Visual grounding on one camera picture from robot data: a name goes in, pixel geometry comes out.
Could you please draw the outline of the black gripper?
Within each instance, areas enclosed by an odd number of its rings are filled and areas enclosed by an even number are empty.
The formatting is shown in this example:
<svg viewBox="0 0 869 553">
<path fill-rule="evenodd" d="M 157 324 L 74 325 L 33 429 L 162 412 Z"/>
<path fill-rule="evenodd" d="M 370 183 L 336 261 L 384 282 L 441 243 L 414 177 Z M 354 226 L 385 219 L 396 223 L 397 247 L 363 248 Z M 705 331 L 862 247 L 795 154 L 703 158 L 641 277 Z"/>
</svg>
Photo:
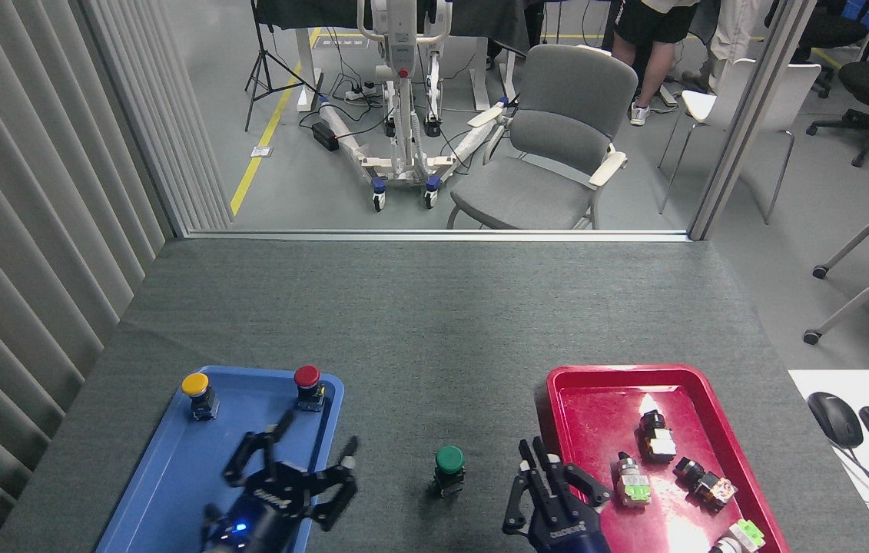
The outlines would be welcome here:
<svg viewBox="0 0 869 553">
<path fill-rule="evenodd" d="M 263 432 L 247 432 L 231 455 L 222 476 L 227 486 L 241 488 L 227 512 L 214 504 L 204 510 L 203 552 L 284 552 L 291 546 L 302 521 L 309 516 L 322 531 L 332 531 L 356 496 L 354 475 L 360 438 L 349 437 L 339 461 L 318 472 L 299 470 L 275 459 L 275 445 L 294 422 L 294 411 L 284 412 L 277 424 Z M 250 458 L 261 452 L 264 468 L 246 476 Z M 311 498 L 333 490 L 328 500 L 311 508 Z"/>
<path fill-rule="evenodd" d="M 550 454 L 542 437 L 519 441 L 518 475 L 512 481 L 506 502 L 502 532 L 523 535 L 536 552 L 610 552 L 602 530 L 602 510 L 612 499 L 612 490 L 575 463 L 564 463 Z M 568 506 L 551 498 L 571 495 L 571 488 L 584 493 L 585 502 L 575 495 Z M 523 496 L 529 494 L 533 512 L 522 512 Z"/>
</svg>

